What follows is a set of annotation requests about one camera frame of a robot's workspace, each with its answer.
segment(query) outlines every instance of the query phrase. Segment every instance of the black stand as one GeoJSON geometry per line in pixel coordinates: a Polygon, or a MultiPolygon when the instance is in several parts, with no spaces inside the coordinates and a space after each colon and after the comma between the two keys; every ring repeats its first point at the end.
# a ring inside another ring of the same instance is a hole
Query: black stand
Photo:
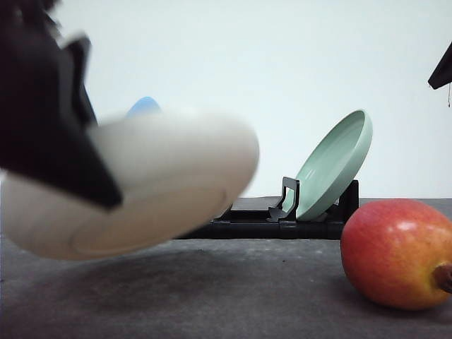
{"type": "Polygon", "coordinates": [[[340,239],[345,223],[359,207],[357,180],[348,186],[333,204],[317,220],[296,220],[299,205],[299,180],[284,177],[282,195],[275,206],[268,210],[234,210],[180,239],[340,239]],[[294,201],[289,210],[283,210],[287,189],[294,191],[294,201]]]}

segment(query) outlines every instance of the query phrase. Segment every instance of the white backdrop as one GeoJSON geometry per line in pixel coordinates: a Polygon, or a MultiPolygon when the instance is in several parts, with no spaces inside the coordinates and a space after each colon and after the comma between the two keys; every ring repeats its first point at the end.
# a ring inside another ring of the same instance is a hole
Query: white backdrop
{"type": "Polygon", "coordinates": [[[362,197],[452,197],[448,88],[427,84],[451,41],[452,1],[63,1],[64,36],[93,43],[87,88],[101,122],[150,95],[254,126],[261,161],[243,196],[279,194],[362,108],[374,123],[362,197]]]}

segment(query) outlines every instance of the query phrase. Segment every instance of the table surface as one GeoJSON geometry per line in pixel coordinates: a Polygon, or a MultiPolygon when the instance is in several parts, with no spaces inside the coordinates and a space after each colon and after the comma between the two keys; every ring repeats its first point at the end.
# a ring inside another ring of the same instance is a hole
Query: table surface
{"type": "MultiPolygon", "coordinates": [[[[427,203],[452,218],[452,200],[427,203]]],[[[1,254],[1,339],[452,335],[452,300],[416,312],[368,302],[333,240],[172,240],[71,262],[2,239],[1,254]]]]}

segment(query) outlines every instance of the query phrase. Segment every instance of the white bowl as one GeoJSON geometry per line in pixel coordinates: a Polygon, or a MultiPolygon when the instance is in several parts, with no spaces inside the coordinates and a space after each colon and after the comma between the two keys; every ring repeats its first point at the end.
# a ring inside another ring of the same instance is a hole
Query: white bowl
{"type": "Polygon", "coordinates": [[[258,163],[255,133],[212,112],[137,115],[87,133],[123,192],[123,204],[107,212],[8,173],[1,185],[1,226],[18,246],[39,256],[83,260],[158,244],[224,211],[258,163]]]}

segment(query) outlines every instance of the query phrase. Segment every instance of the green plate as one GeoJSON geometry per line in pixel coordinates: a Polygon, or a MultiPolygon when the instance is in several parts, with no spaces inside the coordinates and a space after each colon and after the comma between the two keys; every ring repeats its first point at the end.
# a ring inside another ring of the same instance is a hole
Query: green plate
{"type": "MultiPolygon", "coordinates": [[[[338,200],[362,166],[371,140],[372,122],[361,109],[323,138],[296,177],[300,181],[297,220],[314,220],[338,200]]],[[[288,190],[283,210],[289,210],[293,198],[293,190],[288,190]]]]}

